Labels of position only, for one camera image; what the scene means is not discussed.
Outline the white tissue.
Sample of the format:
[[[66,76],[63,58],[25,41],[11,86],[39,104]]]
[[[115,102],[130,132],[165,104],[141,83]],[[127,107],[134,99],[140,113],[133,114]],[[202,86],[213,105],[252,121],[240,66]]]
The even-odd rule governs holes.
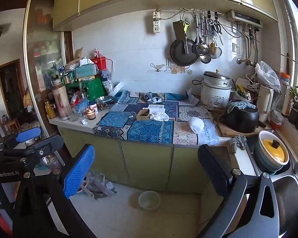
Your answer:
[[[165,112],[165,108],[149,108],[150,119],[155,121],[169,121],[169,116]]]

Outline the small brown cardboard box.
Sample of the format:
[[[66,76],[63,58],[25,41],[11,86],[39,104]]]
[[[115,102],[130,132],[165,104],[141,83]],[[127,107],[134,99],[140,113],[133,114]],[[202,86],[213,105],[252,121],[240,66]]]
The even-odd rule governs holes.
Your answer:
[[[141,109],[136,115],[137,121],[149,120],[150,119],[150,110],[148,108]]]

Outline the plastic bags on floor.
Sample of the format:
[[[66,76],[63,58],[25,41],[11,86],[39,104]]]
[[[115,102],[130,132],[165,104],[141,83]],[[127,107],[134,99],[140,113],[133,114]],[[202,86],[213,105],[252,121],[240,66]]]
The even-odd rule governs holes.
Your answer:
[[[80,189],[95,200],[111,197],[117,193],[114,185],[103,173],[89,171]]]

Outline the grey dish rag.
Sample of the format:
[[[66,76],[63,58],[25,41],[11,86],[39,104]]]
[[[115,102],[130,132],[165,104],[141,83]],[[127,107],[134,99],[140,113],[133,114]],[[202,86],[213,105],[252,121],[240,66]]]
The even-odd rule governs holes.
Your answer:
[[[229,141],[229,152],[236,154],[237,149],[245,150],[247,145],[247,138],[244,135],[236,135]]]

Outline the yellow lidded ceramic pot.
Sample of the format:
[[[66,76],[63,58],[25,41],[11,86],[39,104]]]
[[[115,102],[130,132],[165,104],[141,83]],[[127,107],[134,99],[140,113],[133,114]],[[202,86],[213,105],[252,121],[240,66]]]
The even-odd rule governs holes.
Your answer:
[[[283,141],[269,131],[260,131],[253,157],[262,172],[275,174],[289,162],[288,149]]]

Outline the tall patterned thermos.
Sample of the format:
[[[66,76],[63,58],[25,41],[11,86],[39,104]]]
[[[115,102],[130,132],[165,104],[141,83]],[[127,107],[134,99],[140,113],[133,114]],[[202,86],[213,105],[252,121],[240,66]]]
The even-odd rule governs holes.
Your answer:
[[[52,93],[56,102],[59,118],[61,120],[68,120],[71,114],[71,107],[67,96],[66,87],[60,79],[53,80]]]

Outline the lit candle jar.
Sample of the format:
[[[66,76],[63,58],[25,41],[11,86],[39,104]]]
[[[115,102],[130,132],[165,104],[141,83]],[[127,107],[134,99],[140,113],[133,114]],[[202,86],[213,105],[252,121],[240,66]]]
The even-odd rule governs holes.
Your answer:
[[[87,119],[93,120],[96,118],[96,111],[94,109],[86,110],[85,115]]]

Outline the black clay pot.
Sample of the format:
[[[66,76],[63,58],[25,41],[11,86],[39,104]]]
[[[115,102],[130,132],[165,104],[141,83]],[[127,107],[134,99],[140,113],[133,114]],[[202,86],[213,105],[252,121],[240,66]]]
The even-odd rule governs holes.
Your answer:
[[[232,100],[220,116],[220,122],[236,132],[249,134],[259,126],[259,111],[251,102]]]

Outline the white rice cooker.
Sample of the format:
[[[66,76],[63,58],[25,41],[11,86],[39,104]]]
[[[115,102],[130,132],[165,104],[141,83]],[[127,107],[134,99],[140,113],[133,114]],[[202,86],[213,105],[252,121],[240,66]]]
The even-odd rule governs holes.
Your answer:
[[[201,82],[201,101],[211,111],[227,107],[231,93],[231,78],[218,72],[205,71]]]

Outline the white electric kettle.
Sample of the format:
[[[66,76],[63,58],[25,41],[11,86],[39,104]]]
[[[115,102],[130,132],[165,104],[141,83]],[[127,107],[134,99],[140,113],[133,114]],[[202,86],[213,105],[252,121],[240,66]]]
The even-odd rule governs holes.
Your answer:
[[[274,90],[267,86],[261,85],[257,98],[257,108],[259,111],[259,121],[266,122],[271,111]]]

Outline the red box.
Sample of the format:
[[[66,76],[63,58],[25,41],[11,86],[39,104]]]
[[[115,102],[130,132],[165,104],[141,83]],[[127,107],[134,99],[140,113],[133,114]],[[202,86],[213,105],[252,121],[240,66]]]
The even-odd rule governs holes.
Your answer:
[[[90,58],[90,60],[96,65],[97,69],[102,71],[105,70],[106,67],[106,57],[100,54],[98,49],[94,50],[94,55]]]

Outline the white plastic bag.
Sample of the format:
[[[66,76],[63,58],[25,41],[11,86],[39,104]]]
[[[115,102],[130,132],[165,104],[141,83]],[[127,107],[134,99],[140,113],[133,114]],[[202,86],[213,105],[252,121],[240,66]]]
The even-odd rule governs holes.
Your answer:
[[[256,63],[255,72],[260,81],[277,93],[281,93],[281,83],[276,72],[264,61]]]

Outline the black hanging frying pan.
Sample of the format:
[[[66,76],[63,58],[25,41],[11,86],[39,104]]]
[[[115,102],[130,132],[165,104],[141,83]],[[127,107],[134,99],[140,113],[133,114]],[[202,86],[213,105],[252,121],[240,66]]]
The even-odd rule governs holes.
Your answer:
[[[194,64],[199,55],[193,52],[193,47],[196,43],[187,39],[188,54],[184,48],[184,42],[181,40],[175,40],[170,46],[170,57],[179,66],[190,66]]]

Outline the white power strip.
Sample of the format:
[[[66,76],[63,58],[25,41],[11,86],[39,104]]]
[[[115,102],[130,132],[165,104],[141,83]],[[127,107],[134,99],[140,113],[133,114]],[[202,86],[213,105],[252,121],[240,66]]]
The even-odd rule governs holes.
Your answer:
[[[160,12],[154,11],[153,14],[153,33],[160,33]]]

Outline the wall water heater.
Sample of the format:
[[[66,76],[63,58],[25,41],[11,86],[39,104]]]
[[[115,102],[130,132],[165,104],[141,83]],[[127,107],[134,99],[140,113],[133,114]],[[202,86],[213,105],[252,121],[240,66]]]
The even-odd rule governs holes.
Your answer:
[[[245,24],[249,24],[254,27],[257,27],[259,29],[263,27],[263,23],[260,19],[254,18],[252,16],[249,16],[241,12],[229,10],[225,15],[226,15],[227,21],[229,22],[245,23]]]

